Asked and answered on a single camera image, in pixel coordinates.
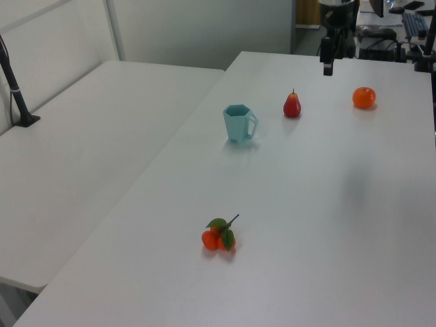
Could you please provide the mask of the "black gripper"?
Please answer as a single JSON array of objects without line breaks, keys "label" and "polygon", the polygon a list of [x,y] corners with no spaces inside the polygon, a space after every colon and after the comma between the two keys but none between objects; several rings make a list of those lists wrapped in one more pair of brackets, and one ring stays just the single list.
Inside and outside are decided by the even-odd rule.
[{"label": "black gripper", "polygon": [[[345,52],[344,33],[355,32],[357,7],[355,5],[323,5],[322,26],[328,36],[336,34],[335,58],[342,59]],[[320,62],[323,64],[323,74],[333,74],[333,41],[331,37],[323,37],[320,44]]]}]

